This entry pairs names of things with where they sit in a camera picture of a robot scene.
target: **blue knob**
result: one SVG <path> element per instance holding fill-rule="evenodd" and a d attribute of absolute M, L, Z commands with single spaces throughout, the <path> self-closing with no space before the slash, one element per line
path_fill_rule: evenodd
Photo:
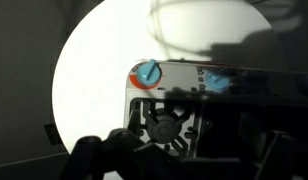
<path fill-rule="evenodd" d="M 206 84 L 214 91 L 223 91 L 230 84 L 230 78 L 220 73 L 208 72 Z"/>
<path fill-rule="evenodd" d="M 151 59 L 148 63 L 138 67 L 136 72 L 137 80 L 144 86 L 152 86 L 161 78 L 161 72 L 156 61 Z"/>

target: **black cable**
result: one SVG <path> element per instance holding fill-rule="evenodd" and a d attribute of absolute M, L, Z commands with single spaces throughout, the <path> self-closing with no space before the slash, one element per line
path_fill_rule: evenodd
<path fill-rule="evenodd" d="M 266 2 L 266 1 L 268 1 L 268 0 L 254 1 L 254 2 L 252 2 L 251 4 L 252 4 L 252 5 L 256 5 L 256 4 L 260 4 L 260 3 Z"/>

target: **dark background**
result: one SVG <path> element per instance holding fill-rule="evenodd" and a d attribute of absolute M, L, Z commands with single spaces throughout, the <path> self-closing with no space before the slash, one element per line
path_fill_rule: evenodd
<path fill-rule="evenodd" d="M 0 179 L 58 178 L 68 153 L 53 126 L 54 68 L 70 33 L 101 2 L 0 0 Z M 308 72 L 308 0 L 254 6 L 278 34 L 290 70 Z"/>

